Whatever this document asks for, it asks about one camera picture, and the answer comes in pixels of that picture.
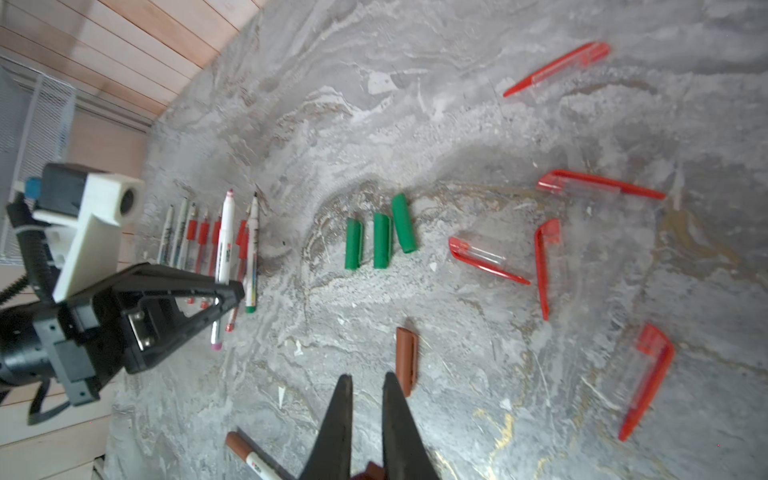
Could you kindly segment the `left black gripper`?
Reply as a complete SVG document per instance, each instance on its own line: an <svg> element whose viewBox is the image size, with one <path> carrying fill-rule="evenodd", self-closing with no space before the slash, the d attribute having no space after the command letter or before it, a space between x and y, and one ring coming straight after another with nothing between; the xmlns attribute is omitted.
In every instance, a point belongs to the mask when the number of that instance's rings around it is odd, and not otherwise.
<svg viewBox="0 0 768 480"><path fill-rule="evenodd" d="M168 266L133 265L104 281L112 295L41 302L1 312L1 391L55 379L74 406L100 399L124 370L158 366L245 297L241 282L228 285ZM177 298L210 297L189 315Z"/></svg>

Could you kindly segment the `red pen cap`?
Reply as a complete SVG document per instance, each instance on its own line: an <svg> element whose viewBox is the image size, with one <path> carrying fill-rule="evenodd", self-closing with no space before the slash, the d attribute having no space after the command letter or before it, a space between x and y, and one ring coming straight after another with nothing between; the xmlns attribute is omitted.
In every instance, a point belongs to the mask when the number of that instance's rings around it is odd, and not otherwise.
<svg viewBox="0 0 768 480"><path fill-rule="evenodd" d="M675 356L675 347L656 326L645 323L631 352L640 360L640 377L632 378L631 401L619 428L618 439L627 441L641 422L660 389Z"/></svg>
<svg viewBox="0 0 768 480"><path fill-rule="evenodd" d="M508 88L503 93L503 97L507 98L516 95L529 87L538 85L559 74L574 69L586 68L605 59L611 52L612 48L606 42L588 42L524 77L522 80Z"/></svg>
<svg viewBox="0 0 768 480"><path fill-rule="evenodd" d="M656 190L596 175L568 170L552 170L543 175L536 188L553 194L562 194L570 187L582 187L600 191L617 192L655 200L665 200L666 195Z"/></svg>
<svg viewBox="0 0 768 480"><path fill-rule="evenodd" d="M547 220L541 224L534 233L534 253L536 262L538 298L542 318L544 321L548 321L550 315L550 306L548 301L549 276L546 247L550 244L558 244L560 240L560 221L557 218Z"/></svg>
<svg viewBox="0 0 768 480"><path fill-rule="evenodd" d="M473 246L467 240L455 236L448 239L448 247L452 257L460 262L520 285L531 284L527 278L510 270L503 256Z"/></svg>

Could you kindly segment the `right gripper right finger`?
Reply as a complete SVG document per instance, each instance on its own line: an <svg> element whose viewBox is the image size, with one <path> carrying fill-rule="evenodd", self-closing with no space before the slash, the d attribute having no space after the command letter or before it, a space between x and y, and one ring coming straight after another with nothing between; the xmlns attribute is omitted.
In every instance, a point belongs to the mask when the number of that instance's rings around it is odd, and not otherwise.
<svg viewBox="0 0 768 480"><path fill-rule="evenodd" d="M439 479L393 372L383 384L382 443L387 479Z"/></svg>

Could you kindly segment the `brown marker cap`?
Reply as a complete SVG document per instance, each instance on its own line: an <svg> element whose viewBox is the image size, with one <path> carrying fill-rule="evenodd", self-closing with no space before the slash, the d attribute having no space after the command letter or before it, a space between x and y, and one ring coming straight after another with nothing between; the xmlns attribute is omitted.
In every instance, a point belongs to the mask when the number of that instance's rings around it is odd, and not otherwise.
<svg viewBox="0 0 768 480"><path fill-rule="evenodd" d="M417 379L418 345L416 333L403 327L396 329L395 374L406 398L411 395Z"/></svg>
<svg viewBox="0 0 768 480"><path fill-rule="evenodd" d="M386 470L375 462L368 462L365 469L356 473L350 480L386 480Z"/></svg>

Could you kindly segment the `green marker cap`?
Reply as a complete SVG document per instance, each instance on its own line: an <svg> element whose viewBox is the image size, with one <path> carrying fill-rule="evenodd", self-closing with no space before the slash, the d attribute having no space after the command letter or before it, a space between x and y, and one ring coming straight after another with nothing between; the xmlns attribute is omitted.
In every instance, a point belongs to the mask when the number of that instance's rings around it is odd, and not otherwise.
<svg viewBox="0 0 768 480"><path fill-rule="evenodd" d="M384 213L375 213L373 229L373 267L386 269L392 256L392 219Z"/></svg>
<svg viewBox="0 0 768 480"><path fill-rule="evenodd" d="M413 223L411 220L408 202L404 193L399 193L392 198L392 217L399 244L405 254L413 253L418 249Z"/></svg>
<svg viewBox="0 0 768 480"><path fill-rule="evenodd" d="M360 267L363 253L363 225L355 218L348 218L346 224L345 262L347 270Z"/></svg>

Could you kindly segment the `brown marker pen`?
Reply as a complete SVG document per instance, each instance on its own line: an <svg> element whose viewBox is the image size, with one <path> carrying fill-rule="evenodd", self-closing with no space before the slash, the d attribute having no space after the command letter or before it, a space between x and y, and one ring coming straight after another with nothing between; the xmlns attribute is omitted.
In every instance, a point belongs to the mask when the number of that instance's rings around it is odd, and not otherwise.
<svg viewBox="0 0 768 480"><path fill-rule="evenodd" d="M225 445L239 457L261 480L281 480L282 477L237 432L230 431Z"/></svg>
<svg viewBox="0 0 768 480"><path fill-rule="evenodd" d="M217 284L228 285L230 281L231 257L235 238L235 199L234 191L229 189L222 206L222 218L217 246L216 274ZM223 345L223 322L216 320L212 325L210 344L214 351Z"/></svg>
<svg viewBox="0 0 768 480"><path fill-rule="evenodd" d="M166 265L167 264L167 256L168 256L168 248L170 243L170 237L172 234L172 222L174 218L174 206L170 205L166 211L165 220L163 223L161 235L160 235L160 244L158 249L158 255L157 255L157 263L159 265Z"/></svg>

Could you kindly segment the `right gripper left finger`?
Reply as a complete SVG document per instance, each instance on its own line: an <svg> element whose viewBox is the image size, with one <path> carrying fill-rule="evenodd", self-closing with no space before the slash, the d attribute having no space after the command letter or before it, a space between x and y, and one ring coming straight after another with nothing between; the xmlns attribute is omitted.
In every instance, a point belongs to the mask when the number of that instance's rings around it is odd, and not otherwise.
<svg viewBox="0 0 768 480"><path fill-rule="evenodd" d="M353 382L348 374L337 381L312 452L299 476L306 479L350 478Z"/></svg>

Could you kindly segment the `green marker pen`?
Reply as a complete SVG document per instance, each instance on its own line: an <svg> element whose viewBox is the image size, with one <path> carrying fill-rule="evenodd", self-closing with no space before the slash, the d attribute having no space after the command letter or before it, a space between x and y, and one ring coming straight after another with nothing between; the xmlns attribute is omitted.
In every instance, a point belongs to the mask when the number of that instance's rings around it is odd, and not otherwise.
<svg viewBox="0 0 768 480"><path fill-rule="evenodd" d="M180 270L187 269L188 250L191 243L191 238L195 236L196 228L196 203L192 202L185 221L185 229L182 237L182 242L179 249L179 255L177 259L177 268Z"/></svg>
<svg viewBox="0 0 768 480"><path fill-rule="evenodd" d="M187 213L189 209L189 199L184 197L179 208L178 216L173 233L173 239L170 245L169 265L177 266L177 257L184 237L184 231L187 223Z"/></svg>
<svg viewBox="0 0 768 480"><path fill-rule="evenodd" d="M253 314L257 305L257 264L258 264L258 231L259 231L259 199L258 193L253 194L249 218L247 221L248 243L246 263L246 293L245 313Z"/></svg>

